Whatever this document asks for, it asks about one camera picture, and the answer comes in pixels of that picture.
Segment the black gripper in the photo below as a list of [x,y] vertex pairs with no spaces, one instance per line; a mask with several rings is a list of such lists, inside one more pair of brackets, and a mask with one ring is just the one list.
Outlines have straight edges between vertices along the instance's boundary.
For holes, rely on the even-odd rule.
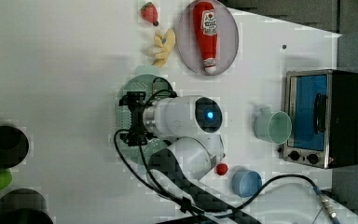
[[144,125],[145,97],[144,91],[128,91],[119,100],[119,105],[126,106],[131,112],[131,126],[120,136],[129,147],[145,146],[153,138]]

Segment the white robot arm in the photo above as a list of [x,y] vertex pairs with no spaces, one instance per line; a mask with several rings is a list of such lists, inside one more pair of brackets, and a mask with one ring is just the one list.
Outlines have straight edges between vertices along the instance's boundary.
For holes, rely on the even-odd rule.
[[148,188],[198,222],[227,217],[236,224],[261,224],[199,183],[224,158],[218,103],[162,90],[150,96],[129,91],[118,104],[130,110],[131,126],[117,131],[115,138],[139,150]]

